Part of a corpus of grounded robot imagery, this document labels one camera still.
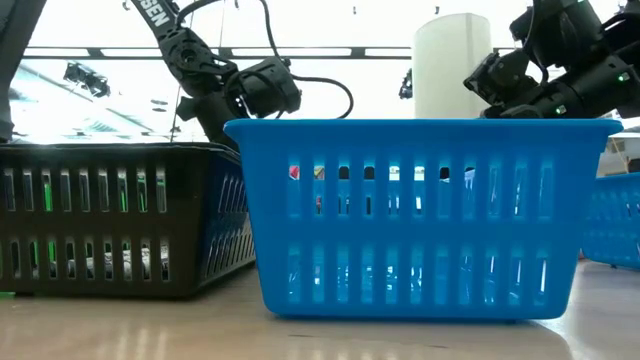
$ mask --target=blue container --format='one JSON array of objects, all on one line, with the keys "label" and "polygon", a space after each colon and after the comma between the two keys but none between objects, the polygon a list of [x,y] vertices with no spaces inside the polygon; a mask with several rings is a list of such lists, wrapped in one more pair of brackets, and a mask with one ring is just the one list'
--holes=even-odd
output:
[{"label": "blue container", "polygon": [[582,250],[597,262],[640,269],[640,174],[596,180]]},{"label": "blue container", "polygon": [[264,302],[288,316],[558,317],[598,156],[619,130],[612,120],[232,121]]}]

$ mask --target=table surface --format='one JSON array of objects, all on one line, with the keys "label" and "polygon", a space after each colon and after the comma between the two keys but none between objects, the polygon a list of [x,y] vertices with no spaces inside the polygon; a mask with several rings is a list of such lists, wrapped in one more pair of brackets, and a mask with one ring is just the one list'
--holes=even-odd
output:
[{"label": "table surface", "polygon": [[187,302],[0,298],[0,359],[637,359],[639,299],[640,272],[583,261],[556,320],[283,320],[250,269]]}]

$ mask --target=robotic arm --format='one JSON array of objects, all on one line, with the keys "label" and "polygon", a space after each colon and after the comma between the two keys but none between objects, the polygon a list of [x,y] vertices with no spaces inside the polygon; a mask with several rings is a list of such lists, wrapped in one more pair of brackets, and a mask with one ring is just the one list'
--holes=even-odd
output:
[{"label": "robotic arm", "polygon": [[269,57],[240,71],[183,26],[184,16],[173,1],[132,2],[153,32],[171,74],[190,96],[180,100],[178,116],[185,121],[197,118],[210,141],[236,148],[222,131],[225,122],[300,108],[301,93],[288,61]]},{"label": "robotic arm", "polygon": [[[488,118],[595,118],[617,109],[640,116],[640,5],[602,24],[587,0],[534,0],[510,26],[524,44],[508,55],[490,54],[464,86],[484,99]],[[525,74],[529,62],[543,73]],[[547,67],[567,72],[547,82]]]}]

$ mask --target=ceiling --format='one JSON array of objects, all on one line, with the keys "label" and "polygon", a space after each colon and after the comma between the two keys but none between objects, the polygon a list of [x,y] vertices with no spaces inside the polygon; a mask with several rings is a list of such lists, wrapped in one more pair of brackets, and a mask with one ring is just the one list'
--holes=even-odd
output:
[{"label": "ceiling", "polygon": [[[29,46],[48,47],[49,54],[62,51],[55,48],[70,47],[157,47],[133,5],[129,4],[131,10],[127,11],[122,2],[48,0]],[[191,0],[176,2],[184,7]],[[617,0],[590,2],[603,19],[617,10]],[[530,1],[268,0],[268,3],[274,36],[281,47],[410,47],[415,29],[435,16],[436,5],[440,6],[440,15],[474,12],[487,17],[494,47],[513,47],[509,23]],[[262,7],[257,0],[221,0],[199,10],[187,21],[211,47],[268,46]],[[183,94],[161,60],[81,62],[109,79],[112,95],[94,99],[63,80],[65,60],[23,60],[12,84],[22,96],[12,103],[17,132],[29,134],[38,142],[72,141],[83,136],[94,136],[95,141],[166,141],[173,127],[176,100]],[[236,62],[242,69],[257,61]],[[401,118],[413,113],[411,101],[398,98],[402,78],[410,66],[409,60],[294,60],[292,72],[331,77],[347,85],[355,97],[352,118]],[[531,69],[531,73],[539,76],[536,69]],[[285,117],[335,117],[346,109],[347,99],[339,89],[323,84],[299,85],[304,94],[302,107]],[[157,100],[166,105],[158,106]],[[180,128],[180,139],[204,140],[196,122],[177,119],[176,125]]]}]

